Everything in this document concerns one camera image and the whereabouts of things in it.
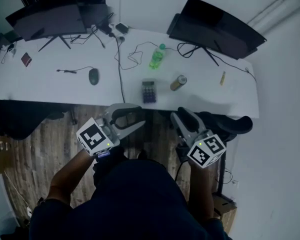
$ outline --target wooden floor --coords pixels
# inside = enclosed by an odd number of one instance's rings
[[[47,197],[50,181],[54,174],[82,149],[77,142],[77,130],[89,118],[98,118],[105,108],[79,105],[75,108],[75,117],[78,119],[77,125],[72,125],[70,114],[66,113],[63,119],[46,119],[25,140],[12,141],[11,159],[13,167],[7,168],[5,172],[32,210],[37,206],[41,197]],[[123,143],[125,147],[129,147],[126,148],[126,156],[134,159],[141,149],[145,149],[149,158],[163,164],[174,178],[180,165],[175,152],[176,132],[157,111],[143,110],[141,117],[146,120],[144,127],[131,134],[129,142]],[[217,183],[214,178],[217,174],[217,167],[217,163],[210,167],[212,190],[216,189]],[[5,174],[3,174],[3,179],[19,221],[28,219],[25,201],[17,194]],[[188,199],[190,191],[190,167],[188,163],[182,165],[177,183],[185,198]],[[88,201],[94,190],[91,167],[72,193],[71,206],[74,208]]]

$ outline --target dark blue shirt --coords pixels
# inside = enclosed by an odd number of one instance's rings
[[[201,226],[189,213],[175,181],[159,163],[128,160],[97,186],[91,200],[72,209],[48,199],[34,211],[31,240],[228,240],[222,223]]]

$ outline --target wall outlet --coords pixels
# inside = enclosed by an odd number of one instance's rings
[[[237,189],[239,188],[239,181],[237,181],[237,180],[232,180],[231,182],[232,182],[232,185],[233,185],[233,186],[236,186]]]
[[[29,207],[26,208],[26,213],[28,214],[29,218],[32,217],[32,211]]]

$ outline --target shirt sleeve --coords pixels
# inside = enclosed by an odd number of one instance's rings
[[[224,226],[222,222],[217,218],[209,219],[203,228],[211,236],[212,239],[218,240],[232,240],[227,233],[224,231]]]
[[[29,239],[53,239],[58,233],[62,221],[71,211],[70,205],[56,199],[48,199],[42,202],[33,211]]]

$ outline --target person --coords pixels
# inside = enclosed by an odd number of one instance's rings
[[[72,209],[71,193],[93,160],[82,150],[54,175],[47,198],[33,211],[29,239],[230,239],[213,218],[206,168],[189,161],[187,204],[163,165],[144,155],[129,160],[122,147],[95,164],[91,200]]]

